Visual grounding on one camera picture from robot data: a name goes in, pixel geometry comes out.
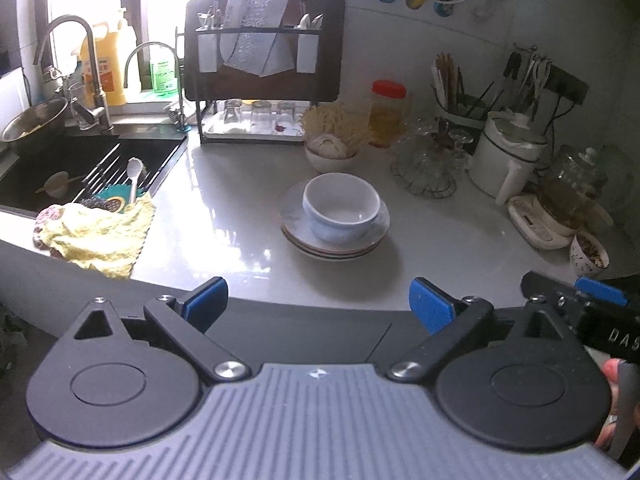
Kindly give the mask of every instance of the yellow bottle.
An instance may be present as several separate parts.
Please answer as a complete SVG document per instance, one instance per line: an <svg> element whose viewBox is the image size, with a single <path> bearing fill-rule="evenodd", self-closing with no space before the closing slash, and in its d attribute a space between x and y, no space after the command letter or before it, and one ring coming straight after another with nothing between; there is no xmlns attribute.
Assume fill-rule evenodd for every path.
<svg viewBox="0 0 640 480"><path fill-rule="evenodd" d="M129 64L129 88L124 88L124 64L129 54L138 44L133 27L124 18L127 9L118 10L117 21L97 23L94 25L95 49L98 55L98 71L102 89L107 94L109 106L122 106L130 97L141 91L138 58L134 56ZM92 85L93 75L89 58L89 43L87 38L80 49L82 60L82 79L88 97L87 102L93 103Z"/></svg>

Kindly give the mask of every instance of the black sink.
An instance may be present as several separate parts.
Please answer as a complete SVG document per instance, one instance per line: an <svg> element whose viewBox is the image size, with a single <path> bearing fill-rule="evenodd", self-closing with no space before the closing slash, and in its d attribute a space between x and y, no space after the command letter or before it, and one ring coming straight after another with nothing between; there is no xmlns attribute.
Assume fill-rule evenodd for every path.
<svg viewBox="0 0 640 480"><path fill-rule="evenodd" d="M135 156L148 173L140 189L155 194L186 149L186 136L170 124L117 124L113 135L70 128L53 146L33 158L20 158L0 180L0 208L35 218L44 208L77 202L107 186L128 182L127 162ZM84 179L69 185L60 199L36 193L54 173Z"/></svg>

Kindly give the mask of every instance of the stack of plates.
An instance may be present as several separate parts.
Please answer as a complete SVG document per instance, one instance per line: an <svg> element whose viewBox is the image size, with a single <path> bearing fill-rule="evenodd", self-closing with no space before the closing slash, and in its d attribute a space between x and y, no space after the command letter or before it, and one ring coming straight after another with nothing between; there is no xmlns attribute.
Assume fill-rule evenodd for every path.
<svg viewBox="0 0 640 480"><path fill-rule="evenodd" d="M280 209L280 228L285 238L297 249L307 256L319 260L331 262L354 260L375 249L384 239L391 219L389 209L380 199L380 213L374 220L371 228L360 238L348 244L336 245L318 238L311 227L304 210L302 209L302 195L308 183L300 182L289 189L282 200Z"/></svg>

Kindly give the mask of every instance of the faucet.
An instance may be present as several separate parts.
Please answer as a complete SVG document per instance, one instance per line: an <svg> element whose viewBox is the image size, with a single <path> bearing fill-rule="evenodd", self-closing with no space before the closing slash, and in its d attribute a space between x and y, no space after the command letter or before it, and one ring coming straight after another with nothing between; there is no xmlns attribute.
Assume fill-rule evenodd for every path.
<svg viewBox="0 0 640 480"><path fill-rule="evenodd" d="M168 48L175 58L175 75L178 78L178 102L180 103L180 114L178 115L178 131L187 132L191 129L190 126L187 126L187 118L184 116L184 98L182 97L182 83L180 81L180 58L178 57L178 52L172 47L167 45L166 43L162 43L161 41L147 41L145 43L139 44L129 57L127 58L127 62L124 64L124 88L129 87L129 63L133 57L143 48L147 46L158 45L164 48Z"/></svg>
<svg viewBox="0 0 640 480"><path fill-rule="evenodd" d="M80 16L74 16L72 14L65 14L64 16L60 16L53 20L49 25L47 25L46 30L44 31L44 37L38 42L38 47L36 49L36 55L33 58L33 64L39 65L42 61L42 55L44 54L44 47L49 40L49 35L53 32L58 25L66 22L76 22L80 23L86 30L86 38L89 43L89 60L91 63L91 72L92 72L92 81L94 84L94 104L95 108L93 110L88 110L80 102L77 100L73 100L71 105L75 108L78 114L88 123L92 124L96 121L100 121L100 126L102 130L105 132L111 133L113 131L113 123L111 123L111 117L109 115L109 107L107 105L107 95L104 93L102 89L102 84L100 82L100 72L98 72L98 56L95 51L95 39L94 39L94 30L91 25L87 23L86 20L82 19Z"/></svg>

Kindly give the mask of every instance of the white spoon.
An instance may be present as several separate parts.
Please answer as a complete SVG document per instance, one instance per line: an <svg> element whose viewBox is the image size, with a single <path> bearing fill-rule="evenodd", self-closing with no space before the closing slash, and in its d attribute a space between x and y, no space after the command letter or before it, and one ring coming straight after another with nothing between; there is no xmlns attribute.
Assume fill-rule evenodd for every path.
<svg viewBox="0 0 640 480"><path fill-rule="evenodd" d="M131 179L131 192L129 193L129 203L136 202L138 194L138 179L145 165L139 158L132 157L127 164L127 176Z"/></svg>

